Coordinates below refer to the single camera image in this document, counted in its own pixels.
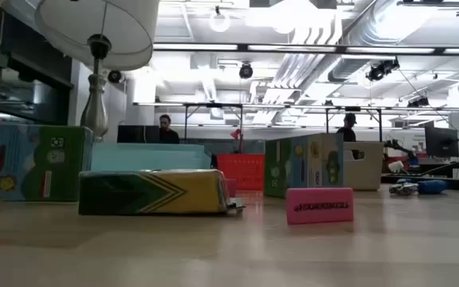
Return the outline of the black monitor on arm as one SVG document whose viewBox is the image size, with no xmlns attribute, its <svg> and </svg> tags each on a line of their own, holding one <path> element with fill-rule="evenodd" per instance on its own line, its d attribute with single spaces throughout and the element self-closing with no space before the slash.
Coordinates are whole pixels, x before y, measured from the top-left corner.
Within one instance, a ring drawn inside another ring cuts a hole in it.
<svg viewBox="0 0 459 287">
<path fill-rule="evenodd" d="M 459 156 L 457 130 L 449 128 L 425 128 L 426 154 L 438 158 Z"/>
</svg>

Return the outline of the person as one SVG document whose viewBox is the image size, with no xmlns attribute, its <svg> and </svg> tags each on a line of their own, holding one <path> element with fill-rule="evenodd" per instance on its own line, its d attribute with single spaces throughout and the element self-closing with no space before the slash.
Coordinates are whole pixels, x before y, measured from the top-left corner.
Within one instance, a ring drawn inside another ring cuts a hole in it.
<svg viewBox="0 0 459 287">
<path fill-rule="evenodd" d="M 347 113 L 343 119 L 343 126 L 337 130 L 337 133 L 343 135 L 344 142 L 355 142 L 356 134 L 353 127 L 356 124 L 356 117 L 354 113 Z"/>
<path fill-rule="evenodd" d="M 179 144 L 179 134 L 171 129 L 171 118 L 167 114 L 159 117 L 159 141 L 161 144 Z"/>
</svg>

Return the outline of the table lamp white shade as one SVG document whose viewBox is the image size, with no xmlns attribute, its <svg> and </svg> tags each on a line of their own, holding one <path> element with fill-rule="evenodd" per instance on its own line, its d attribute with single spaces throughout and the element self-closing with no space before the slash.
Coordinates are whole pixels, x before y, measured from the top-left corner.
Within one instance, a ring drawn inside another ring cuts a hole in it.
<svg viewBox="0 0 459 287">
<path fill-rule="evenodd" d="M 80 124 L 100 140 L 108 131 L 103 102 L 106 68 L 132 71 L 153 54 L 160 0 L 40 0 L 35 24 L 63 54 L 92 66 Z"/>
</svg>

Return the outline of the blue handled metal tool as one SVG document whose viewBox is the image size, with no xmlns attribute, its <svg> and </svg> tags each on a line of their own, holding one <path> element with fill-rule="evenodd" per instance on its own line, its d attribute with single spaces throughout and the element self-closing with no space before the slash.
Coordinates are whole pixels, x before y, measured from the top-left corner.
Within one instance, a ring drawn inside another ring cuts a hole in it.
<svg viewBox="0 0 459 287">
<path fill-rule="evenodd" d="M 432 179 L 414 183 L 410 179 L 399 179 L 389 187 L 389 193 L 397 196 L 439 195 L 447 189 L 448 184 L 444 180 Z"/>
</svg>

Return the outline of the red plastic basket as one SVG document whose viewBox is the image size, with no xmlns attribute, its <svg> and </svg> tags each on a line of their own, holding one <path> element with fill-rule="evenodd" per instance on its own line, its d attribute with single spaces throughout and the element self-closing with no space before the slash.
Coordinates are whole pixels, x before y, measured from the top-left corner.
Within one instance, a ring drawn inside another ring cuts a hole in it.
<svg viewBox="0 0 459 287">
<path fill-rule="evenodd" d="M 227 179 L 237 181 L 238 190 L 262 191 L 264 188 L 264 154 L 219 154 L 218 169 Z"/>
</svg>

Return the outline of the long linear ceiling light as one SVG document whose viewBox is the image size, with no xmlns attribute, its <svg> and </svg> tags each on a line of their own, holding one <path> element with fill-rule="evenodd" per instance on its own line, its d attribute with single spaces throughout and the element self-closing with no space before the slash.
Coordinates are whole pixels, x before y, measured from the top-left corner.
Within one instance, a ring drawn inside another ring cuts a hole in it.
<svg viewBox="0 0 459 287">
<path fill-rule="evenodd" d="M 338 55 L 387 55 L 459 57 L 459 47 L 355 46 L 355 45 L 282 45 L 282 44 L 203 44 L 193 42 L 158 42 L 158 52 L 235 52 L 302 53 Z"/>
</svg>

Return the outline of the black computer monitor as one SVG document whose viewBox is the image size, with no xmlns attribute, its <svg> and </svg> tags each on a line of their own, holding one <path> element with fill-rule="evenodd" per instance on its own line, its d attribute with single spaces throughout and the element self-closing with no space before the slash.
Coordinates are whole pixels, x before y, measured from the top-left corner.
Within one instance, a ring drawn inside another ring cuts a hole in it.
<svg viewBox="0 0 459 287">
<path fill-rule="evenodd" d="M 151 125 L 120 125 L 117 142 L 124 144 L 158 144 L 159 127 Z"/>
</svg>

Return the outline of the light grey plastic bin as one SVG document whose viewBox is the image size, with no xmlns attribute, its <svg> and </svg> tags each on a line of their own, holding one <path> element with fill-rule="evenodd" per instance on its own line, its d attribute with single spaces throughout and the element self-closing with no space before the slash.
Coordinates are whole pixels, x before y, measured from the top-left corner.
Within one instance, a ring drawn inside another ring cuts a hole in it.
<svg viewBox="0 0 459 287">
<path fill-rule="evenodd" d="M 354 191 L 377 191 L 383 165 L 383 142 L 359 141 L 343 144 L 343 183 Z"/>
</svg>

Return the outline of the silver spiral air duct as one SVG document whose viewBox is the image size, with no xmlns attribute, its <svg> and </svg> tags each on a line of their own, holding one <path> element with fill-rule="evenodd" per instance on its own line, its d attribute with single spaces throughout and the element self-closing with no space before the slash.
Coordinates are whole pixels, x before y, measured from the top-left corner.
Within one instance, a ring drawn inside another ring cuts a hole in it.
<svg viewBox="0 0 459 287">
<path fill-rule="evenodd" d="M 421 24 L 414 20 L 400 0 L 376 0 L 362 18 L 343 36 L 343 45 L 397 45 Z M 367 62 L 365 59 L 343 58 L 328 73 L 329 81 L 344 82 Z"/>
</svg>

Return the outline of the black background rig frame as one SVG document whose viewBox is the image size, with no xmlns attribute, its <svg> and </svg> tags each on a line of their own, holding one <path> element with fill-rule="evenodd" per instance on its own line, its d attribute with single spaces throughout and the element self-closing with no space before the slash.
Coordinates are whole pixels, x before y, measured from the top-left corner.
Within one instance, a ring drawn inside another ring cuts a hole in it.
<svg viewBox="0 0 459 287">
<path fill-rule="evenodd" d="M 336 113 L 338 112 L 367 112 L 372 119 L 378 122 L 379 127 L 379 141 L 383 142 L 383 111 L 385 108 L 383 107 L 373 107 L 373 106 L 366 106 L 366 107 L 361 107 L 361 106 L 331 106 L 331 107 L 326 107 L 324 109 L 324 114 L 325 114 L 325 127 L 326 127 L 326 133 L 329 133 L 329 114 L 331 113 L 331 110 L 335 110 Z"/>
<path fill-rule="evenodd" d="M 206 103 L 184 103 L 183 106 L 185 107 L 185 115 L 184 115 L 184 139 L 187 139 L 187 125 L 188 125 L 188 119 L 190 116 L 192 116 L 194 113 L 197 112 L 197 110 L 201 107 L 204 108 L 229 108 L 232 110 L 233 108 L 239 108 L 240 113 L 237 114 L 237 118 L 240 120 L 240 124 L 237 126 L 235 125 L 235 128 L 240 130 L 240 135 L 237 137 L 238 140 L 241 140 L 243 138 L 243 120 L 244 120 L 244 108 L 243 104 L 235 104 L 235 103 L 219 103 L 219 102 L 206 102 Z"/>
</svg>

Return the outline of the teal translucent plastic tray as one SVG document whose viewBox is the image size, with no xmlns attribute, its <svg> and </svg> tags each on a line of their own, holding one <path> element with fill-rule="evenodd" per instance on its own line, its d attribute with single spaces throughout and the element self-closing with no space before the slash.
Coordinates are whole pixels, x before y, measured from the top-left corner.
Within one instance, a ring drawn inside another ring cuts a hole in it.
<svg viewBox="0 0 459 287">
<path fill-rule="evenodd" d="M 203 145 L 166 143 L 97 143 L 91 171 L 210 169 Z"/>
</svg>

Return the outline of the black ceiling spotlight cluster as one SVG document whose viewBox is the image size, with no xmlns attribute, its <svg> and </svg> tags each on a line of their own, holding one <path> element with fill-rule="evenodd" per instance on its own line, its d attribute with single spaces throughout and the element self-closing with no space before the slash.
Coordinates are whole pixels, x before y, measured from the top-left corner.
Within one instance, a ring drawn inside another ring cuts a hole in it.
<svg viewBox="0 0 459 287">
<path fill-rule="evenodd" d="M 385 76 L 391 74 L 394 70 L 399 69 L 398 58 L 394 60 L 380 61 L 377 65 L 372 65 L 370 71 L 366 74 L 369 81 L 380 81 Z"/>
</svg>

